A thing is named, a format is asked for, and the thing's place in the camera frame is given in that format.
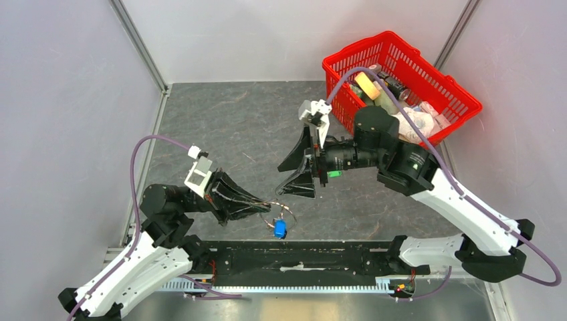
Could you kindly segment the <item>large silver keyring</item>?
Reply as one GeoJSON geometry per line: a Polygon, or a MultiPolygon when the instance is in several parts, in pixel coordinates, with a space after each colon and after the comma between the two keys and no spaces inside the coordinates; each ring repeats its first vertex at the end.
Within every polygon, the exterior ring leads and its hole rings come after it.
{"type": "Polygon", "coordinates": [[[286,221],[288,233],[298,225],[298,218],[288,205],[285,205],[278,201],[269,201],[268,203],[272,206],[274,213],[270,213],[267,217],[264,213],[260,213],[259,217],[266,225],[266,227],[271,231],[272,235],[273,222],[277,219],[283,219],[286,221]]]}

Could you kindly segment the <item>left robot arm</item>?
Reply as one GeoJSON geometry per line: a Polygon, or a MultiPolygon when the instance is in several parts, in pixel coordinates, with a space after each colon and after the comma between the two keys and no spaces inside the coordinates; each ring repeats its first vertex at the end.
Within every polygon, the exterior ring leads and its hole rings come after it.
{"type": "Polygon", "coordinates": [[[122,320],[143,299],[173,278],[204,272],[211,252],[188,230],[187,213],[212,213],[219,224],[268,213],[269,201],[253,196],[218,169],[191,174],[184,185],[149,185],[140,232],[96,277],[58,296],[70,320],[122,320]]]}

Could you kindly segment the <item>green key tag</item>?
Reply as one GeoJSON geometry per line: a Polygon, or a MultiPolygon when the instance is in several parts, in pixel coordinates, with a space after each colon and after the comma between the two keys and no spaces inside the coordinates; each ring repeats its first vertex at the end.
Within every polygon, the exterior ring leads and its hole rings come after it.
{"type": "Polygon", "coordinates": [[[329,178],[340,177],[342,175],[342,171],[329,171],[327,172],[327,176],[329,178]]]}

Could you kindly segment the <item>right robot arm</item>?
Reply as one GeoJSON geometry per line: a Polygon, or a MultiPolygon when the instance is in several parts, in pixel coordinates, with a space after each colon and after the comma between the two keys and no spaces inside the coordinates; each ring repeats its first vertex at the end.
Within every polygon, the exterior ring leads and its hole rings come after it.
{"type": "Polygon", "coordinates": [[[459,230],[451,237],[396,236],[386,253],[390,271],[405,274],[413,268],[459,266],[491,283],[523,272],[527,257],[520,246],[532,238],[534,224],[508,219],[464,188],[456,189],[455,179],[443,172],[431,152],[399,138],[397,118],[383,108],[364,107],[355,114],[351,139],[324,134],[323,119],[321,112],[300,114],[302,134],[278,165],[279,172],[290,175],[277,194],[313,198],[316,183],[326,185],[330,171],[374,167],[386,188],[430,207],[459,230]]]}

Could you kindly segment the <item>blue key tag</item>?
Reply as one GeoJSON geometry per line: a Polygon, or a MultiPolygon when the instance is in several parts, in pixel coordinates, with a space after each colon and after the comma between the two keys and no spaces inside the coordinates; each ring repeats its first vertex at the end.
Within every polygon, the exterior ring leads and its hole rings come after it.
{"type": "Polygon", "coordinates": [[[288,234],[287,223],[283,219],[277,219],[273,222],[273,236],[278,239],[285,239],[288,234]]]}

